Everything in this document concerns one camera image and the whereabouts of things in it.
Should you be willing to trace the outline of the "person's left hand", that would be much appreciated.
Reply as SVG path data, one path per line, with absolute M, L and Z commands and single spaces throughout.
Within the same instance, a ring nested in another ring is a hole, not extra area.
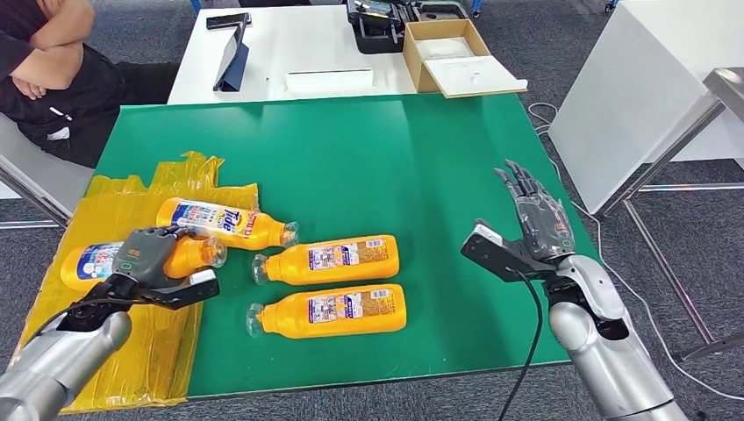
M 47 93 L 47 89 L 44 87 L 40 87 L 38 85 L 26 82 L 22 79 L 19 79 L 15 76 L 11 78 L 12 82 L 14 83 L 15 87 L 24 95 L 30 98 L 31 100 L 37 100 L 44 97 Z

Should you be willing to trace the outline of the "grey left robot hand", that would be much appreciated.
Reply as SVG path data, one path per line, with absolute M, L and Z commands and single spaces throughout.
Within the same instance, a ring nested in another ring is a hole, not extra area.
M 134 230 L 113 258 L 112 272 L 126 275 L 146 289 L 178 285 L 182 276 L 166 275 L 164 266 L 177 242 L 189 235 L 189 228 L 178 225 Z

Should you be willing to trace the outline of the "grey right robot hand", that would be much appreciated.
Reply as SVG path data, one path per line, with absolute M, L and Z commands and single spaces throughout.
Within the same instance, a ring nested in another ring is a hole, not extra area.
M 549 262 L 575 253 L 576 242 L 567 213 L 560 200 L 553 198 L 543 184 L 516 161 L 505 160 L 509 175 L 494 168 L 510 194 L 531 257 Z

